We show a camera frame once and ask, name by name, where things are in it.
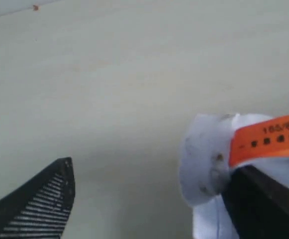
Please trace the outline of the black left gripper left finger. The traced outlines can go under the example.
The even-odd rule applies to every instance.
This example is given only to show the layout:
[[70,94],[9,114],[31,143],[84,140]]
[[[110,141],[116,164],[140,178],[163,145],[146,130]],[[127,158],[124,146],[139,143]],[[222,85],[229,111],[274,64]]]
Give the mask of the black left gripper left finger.
[[74,200],[72,158],[59,158],[0,199],[0,239],[61,238]]

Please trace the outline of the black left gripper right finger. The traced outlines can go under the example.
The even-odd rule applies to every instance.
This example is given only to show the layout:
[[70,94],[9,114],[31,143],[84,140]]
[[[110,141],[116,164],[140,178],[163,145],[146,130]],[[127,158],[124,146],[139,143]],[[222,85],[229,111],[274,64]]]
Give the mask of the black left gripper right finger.
[[289,239],[289,188],[256,167],[236,169],[222,198],[241,239]]

